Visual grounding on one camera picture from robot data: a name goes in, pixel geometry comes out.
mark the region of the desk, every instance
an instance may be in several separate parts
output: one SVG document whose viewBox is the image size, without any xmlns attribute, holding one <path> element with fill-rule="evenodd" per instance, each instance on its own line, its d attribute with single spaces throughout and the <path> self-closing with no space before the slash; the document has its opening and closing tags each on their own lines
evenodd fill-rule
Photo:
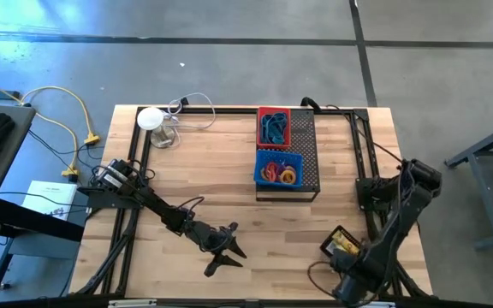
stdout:
<svg viewBox="0 0 493 308">
<path fill-rule="evenodd" d="M 112 158 L 127 159 L 137 107 L 116 106 L 103 164 Z M 368 110 L 374 140 L 400 155 L 390 109 Z M 180 115 L 182 122 L 194 124 L 210 119 L 211 115 Z M 316 115 L 315 121 L 321 193 L 312 203 L 255 201 L 255 115 L 218 115 L 205 131 L 182 129 L 181 145 L 176 149 L 152 147 L 147 167 L 156 172 L 150 181 L 155 192 L 170 204 L 205 196 L 205 202 L 195 208 L 196 218 L 213 226 L 238 222 L 237 241 L 248 259 L 235 256 L 243 268 L 224 266 L 206 278 L 203 271 L 211 255 L 167 231 L 158 216 L 142 210 L 127 297 L 328 299 L 308 281 L 307 266 L 327 260 L 318 247 L 336 225 L 341 224 L 358 239 L 366 237 L 366 225 L 353 192 L 357 169 L 350 127 L 342 116 Z M 142 134 L 136 157 L 142 151 Z M 396 175 L 397 162 L 379 149 L 376 153 L 380 174 Z M 87 222 L 71 292 L 83 287 L 104 260 L 115 215 L 115 210 L 101 210 Z M 399 260 L 419 286 L 431 293 L 417 228 L 402 244 Z M 118 259 L 113 287 L 120 264 Z M 313 276 L 327 290 L 339 280 L 325 268 L 314 270 Z"/>
<path fill-rule="evenodd" d="M 15 122 L 15 127 L 9 136 L 7 136 L 3 142 L 3 147 L 0 149 L 1 186 L 32 124 L 35 110 L 28 107 L 0 106 L 0 113 L 7 114 Z M 83 232 L 81 226 L 71 222 L 65 222 L 55 217 L 40 214 L 0 199 L 0 235 L 11 238 L 0 259 L 0 283 L 13 256 L 13 252 L 9 251 L 13 244 L 12 239 L 19 234 L 25 234 L 26 230 L 74 241 L 79 241 Z"/>
</svg>

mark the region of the red basket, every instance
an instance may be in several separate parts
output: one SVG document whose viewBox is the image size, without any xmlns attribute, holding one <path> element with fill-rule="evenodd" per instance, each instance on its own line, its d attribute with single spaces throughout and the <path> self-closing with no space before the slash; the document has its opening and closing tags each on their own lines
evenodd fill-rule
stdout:
<svg viewBox="0 0 493 308">
<path fill-rule="evenodd" d="M 277 112 L 284 112 L 287 115 L 288 123 L 284 130 L 284 144 L 274 145 L 274 144 L 263 144 L 260 143 L 260 132 L 262 131 L 260 127 L 260 121 L 262 116 L 273 115 Z M 288 108 L 277 108 L 277 107 L 259 107 L 258 108 L 258 124 L 256 130 L 256 146 L 258 149 L 288 149 L 290 147 L 290 109 Z"/>
</svg>

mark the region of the white cable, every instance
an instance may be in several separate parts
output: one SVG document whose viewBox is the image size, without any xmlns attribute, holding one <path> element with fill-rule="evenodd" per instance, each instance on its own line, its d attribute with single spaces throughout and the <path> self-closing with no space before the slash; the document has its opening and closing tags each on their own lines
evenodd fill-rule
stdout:
<svg viewBox="0 0 493 308">
<path fill-rule="evenodd" d="M 178 117 L 176 115 L 180 113 L 180 111 L 182 110 L 182 107 L 183 107 L 181 100 L 183 98 L 191 97 L 193 95 L 200 95 L 200 96 L 206 98 L 206 100 L 209 102 L 209 105 L 212 108 L 212 121 L 210 123 L 208 123 L 206 125 L 195 126 L 195 125 L 181 124 L 180 121 L 178 120 Z M 170 111 L 173 104 L 178 104 L 178 110 L 176 112 Z M 175 148 L 181 142 L 180 133 L 178 133 L 178 127 L 207 129 L 208 127 L 212 126 L 212 124 L 214 124 L 214 122 L 216 121 L 216 110 L 214 109 L 214 104 L 212 103 L 210 98 L 208 98 L 205 94 L 203 94 L 201 92 L 190 93 L 190 94 L 187 94 L 181 98 L 171 100 L 169 103 L 169 107 L 167 108 L 167 111 L 168 111 L 168 113 L 166 115 L 164 115 L 164 118 L 167 120 L 170 120 L 170 122 L 172 123 L 172 124 L 167 125 L 167 127 L 170 127 L 175 132 L 176 138 L 178 138 L 178 140 L 176 142 L 173 142 L 172 145 L 169 146 L 169 148 Z"/>
<path fill-rule="evenodd" d="M 174 121 L 172 121 L 172 118 L 175 115 L 177 115 L 178 113 L 180 113 L 180 111 L 182 109 L 181 100 L 183 98 L 188 98 L 188 97 L 193 96 L 193 95 L 200 95 L 200 96 L 206 98 L 206 100 L 209 102 L 209 104 L 211 105 L 211 108 L 212 108 L 212 121 L 209 124 L 204 125 L 204 126 L 194 126 L 194 125 L 188 125 L 188 124 L 179 124 L 178 123 L 178 119 L 175 118 L 176 123 L 174 123 Z M 178 104 L 178 110 L 176 112 L 174 112 L 174 113 L 170 111 L 170 109 L 172 108 L 172 104 Z M 181 98 L 177 98 L 177 99 L 171 100 L 170 103 L 169 103 L 169 107 L 167 108 L 167 111 L 170 114 L 170 120 L 173 122 L 173 124 L 172 124 L 173 127 L 190 127 L 190 128 L 198 128 L 198 129 L 207 129 L 212 124 L 214 124 L 214 121 L 216 120 L 216 110 L 214 109 L 214 104 L 212 104 L 212 101 L 211 101 L 211 99 L 209 97 L 207 97 L 205 94 L 203 94 L 201 92 L 190 93 L 190 94 L 187 94 L 187 95 L 185 95 L 185 96 L 183 96 Z"/>
</svg>

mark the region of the white lamp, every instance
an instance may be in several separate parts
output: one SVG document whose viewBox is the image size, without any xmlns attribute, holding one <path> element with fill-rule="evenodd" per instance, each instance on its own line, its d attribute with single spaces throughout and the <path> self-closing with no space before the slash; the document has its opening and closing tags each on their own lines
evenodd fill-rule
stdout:
<svg viewBox="0 0 493 308">
<path fill-rule="evenodd" d="M 164 114 L 159 108 L 143 109 L 136 120 L 140 128 L 151 131 L 151 144 L 153 146 L 163 149 L 174 142 L 175 131 L 163 125 Z"/>
</svg>

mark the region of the yellow cable connector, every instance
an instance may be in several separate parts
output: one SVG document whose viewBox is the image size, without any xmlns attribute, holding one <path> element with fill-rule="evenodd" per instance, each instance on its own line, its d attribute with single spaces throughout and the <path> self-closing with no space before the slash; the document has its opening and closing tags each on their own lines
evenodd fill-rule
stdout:
<svg viewBox="0 0 493 308">
<path fill-rule="evenodd" d="M 95 135 L 94 133 L 89 133 L 89 135 L 85 139 L 86 145 L 96 145 L 100 141 L 100 136 Z"/>
<path fill-rule="evenodd" d="M 77 175 L 79 176 L 79 170 L 75 168 L 70 168 L 68 167 L 66 170 L 62 172 L 62 176 L 69 176 L 69 175 Z"/>
</svg>

